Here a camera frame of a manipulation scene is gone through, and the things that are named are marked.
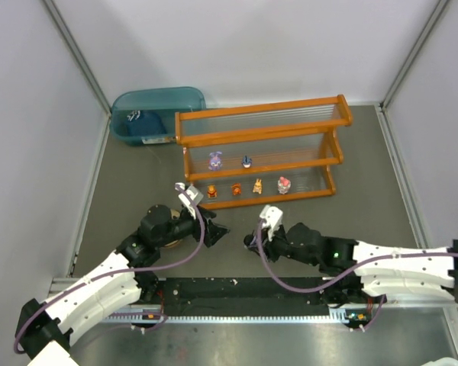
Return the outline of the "purple rabbit toy figure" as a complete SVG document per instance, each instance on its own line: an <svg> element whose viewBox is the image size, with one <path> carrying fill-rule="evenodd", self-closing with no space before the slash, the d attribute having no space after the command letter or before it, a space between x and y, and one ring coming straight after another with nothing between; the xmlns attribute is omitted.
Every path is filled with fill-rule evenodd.
<svg viewBox="0 0 458 366"><path fill-rule="evenodd" d="M209 153L209 161L208 161L208 169L210 171L218 171L222 168L222 152L210 152Z"/></svg>

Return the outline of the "pink rabbit toy figure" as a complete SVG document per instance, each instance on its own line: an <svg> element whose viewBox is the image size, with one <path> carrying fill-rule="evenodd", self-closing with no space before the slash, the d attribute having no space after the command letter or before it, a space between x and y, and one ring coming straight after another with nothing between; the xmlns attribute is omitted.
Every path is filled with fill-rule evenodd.
<svg viewBox="0 0 458 366"><path fill-rule="evenodd" d="M281 176L277 181L277 189L280 194L288 194L291 188L291 181Z"/></svg>

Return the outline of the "blue small toy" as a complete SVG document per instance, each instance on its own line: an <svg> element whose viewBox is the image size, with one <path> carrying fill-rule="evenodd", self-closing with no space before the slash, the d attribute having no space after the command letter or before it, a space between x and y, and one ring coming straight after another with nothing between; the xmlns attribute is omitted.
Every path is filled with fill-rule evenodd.
<svg viewBox="0 0 458 366"><path fill-rule="evenodd" d="M251 159L249 156L247 156L247 155L245 155L245 156L242 158L242 160L241 160L241 165L242 165L245 169L250 168L251 165L252 165L252 163L253 163L252 159Z"/></svg>

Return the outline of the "black purple small toy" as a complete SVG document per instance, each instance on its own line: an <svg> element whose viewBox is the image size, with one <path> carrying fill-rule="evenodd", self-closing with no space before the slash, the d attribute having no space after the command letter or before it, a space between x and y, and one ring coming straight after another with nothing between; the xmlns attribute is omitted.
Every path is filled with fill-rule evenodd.
<svg viewBox="0 0 458 366"><path fill-rule="evenodd" d="M244 246L248 250L257 248L256 237L253 234L246 235L244 237Z"/></svg>

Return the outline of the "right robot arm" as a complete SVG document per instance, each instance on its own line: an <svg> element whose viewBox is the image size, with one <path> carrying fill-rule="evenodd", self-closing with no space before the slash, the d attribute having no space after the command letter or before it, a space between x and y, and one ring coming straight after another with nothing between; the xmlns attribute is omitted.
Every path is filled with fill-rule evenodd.
<svg viewBox="0 0 458 366"><path fill-rule="evenodd" d="M271 276L280 287L297 294L319 293L335 303L349 303L362 295L376 299L418 294L458 304L458 239L446 247L408 249L323 236L303 223L290 230L264 223L244 237L244 245L260 256L265 268L284 257L329 276L315 287L295 287Z"/></svg>

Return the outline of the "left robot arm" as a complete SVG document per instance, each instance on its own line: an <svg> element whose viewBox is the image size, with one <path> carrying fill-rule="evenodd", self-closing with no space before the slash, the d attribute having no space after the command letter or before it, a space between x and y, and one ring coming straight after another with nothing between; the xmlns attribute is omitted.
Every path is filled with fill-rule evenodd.
<svg viewBox="0 0 458 366"><path fill-rule="evenodd" d="M203 207L178 214L165 205L150 207L139 227L108 257L64 291L22 308L13 349L35 358L51 342L70 350L86 332L115 311L156 293L160 250L189 236L213 246L228 234Z"/></svg>

